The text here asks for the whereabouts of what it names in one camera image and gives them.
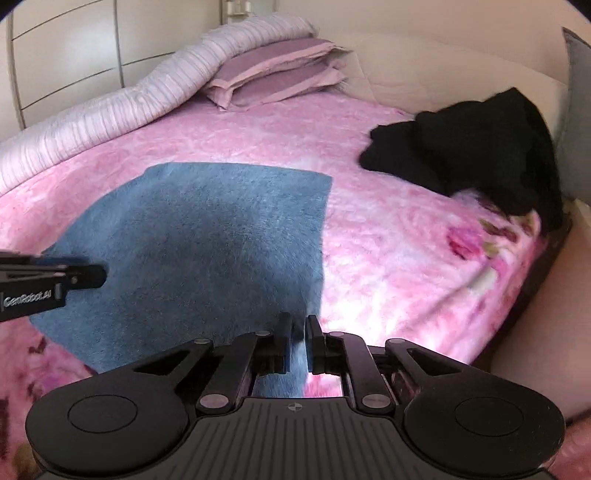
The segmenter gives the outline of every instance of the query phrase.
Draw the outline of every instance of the circular pad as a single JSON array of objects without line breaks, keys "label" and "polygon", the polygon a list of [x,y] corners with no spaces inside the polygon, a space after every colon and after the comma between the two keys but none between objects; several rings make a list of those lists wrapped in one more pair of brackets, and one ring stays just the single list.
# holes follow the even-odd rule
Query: circular pad
[{"label": "circular pad", "polygon": [[501,398],[477,397],[457,406],[456,421],[476,435],[502,437],[521,426],[523,414],[515,405]]},{"label": "circular pad", "polygon": [[130,399],[118,395],[95,395],[76,403],[68,414],[70,423],[88,433],[109,433],[125,428],[138,414]]},{"label": "circular pad", "polygon": [[560,410],[528,388],[478,373],[424,383],[404,411],[404,429],[418,450],[456,475],[525,475],[560,447]]},{"label": "circular pad", "polygon": [[41,397],[25,428],[36,457],[51,472],[116,477],[155,463],[189,424],[165,377],[113,371]]}]

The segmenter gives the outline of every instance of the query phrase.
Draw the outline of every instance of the floral bedspread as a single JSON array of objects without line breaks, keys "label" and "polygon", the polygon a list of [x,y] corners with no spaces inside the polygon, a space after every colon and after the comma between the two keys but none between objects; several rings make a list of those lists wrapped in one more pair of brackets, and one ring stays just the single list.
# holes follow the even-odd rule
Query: floral bedspread
[{"label": "floral bedspread", "polygon": [[[471,362],[500,327],[535,258],[535,213],[507,218],[464,192],[453,199],[356,163],[377,124],[411,117],[337,93],[245,113],[202,98],[89,149],[0,197],[0,248],[39,253],[94,201],[169,161],[263,164],[333,177],[323,233],[325,331],[370,345],[402,336]],[[27,319],[0,325],[0,479],[29,465],[24,420],[47,391],[92,374]],[[339,395],[311,377],[307,396]]]}]

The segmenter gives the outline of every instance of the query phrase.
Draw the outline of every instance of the black cloth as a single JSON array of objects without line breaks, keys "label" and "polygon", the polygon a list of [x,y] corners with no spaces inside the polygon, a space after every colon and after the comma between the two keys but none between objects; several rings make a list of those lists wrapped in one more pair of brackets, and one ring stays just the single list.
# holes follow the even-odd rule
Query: black cloth
[{"label": "black cloth", "polygon": [[540,111],[512,88],[415,120],[374,128],[359,157],[366,170],[396,175],[442,195],[475,189],[507,215],[535,209],[543,232],[562,225],[554,147]]},{"label": "black cloth", "polygon": [[587,20],[591,20],[591,2],[589,0],[569,0],[570,3],[581,12]]}]

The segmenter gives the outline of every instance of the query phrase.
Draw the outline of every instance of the gray cushion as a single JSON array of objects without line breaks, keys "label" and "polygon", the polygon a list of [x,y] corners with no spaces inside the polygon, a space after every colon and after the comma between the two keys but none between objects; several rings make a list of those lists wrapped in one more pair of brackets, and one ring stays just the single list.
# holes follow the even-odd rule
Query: gray cushion
[{"label": "gray cushion", "polygon": [[563,29],[570,59],[569,104],[556,157],[564,195],[591,204],[591,46]]}]

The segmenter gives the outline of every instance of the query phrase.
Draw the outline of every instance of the pink pillow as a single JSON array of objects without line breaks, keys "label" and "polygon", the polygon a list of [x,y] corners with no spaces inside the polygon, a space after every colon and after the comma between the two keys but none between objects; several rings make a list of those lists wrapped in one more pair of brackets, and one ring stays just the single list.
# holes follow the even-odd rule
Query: pink pillow
[{"label": "pink pillow", "polygon": [[251,80],[320,62],[333,50],[342,50],[320,38],[285,40],[255,48],[228,60],[204,91],[219,106],[226,108],[234,90]]},{"label": "pink pillow", "polygon": [[335,62],[328,65],[320,62],[256,78],[234,90],[229,103],[220,107],[229,111],[246,111],[257,105],[279,102],[336,85],[346,76],[335,66],[338,66]]}]

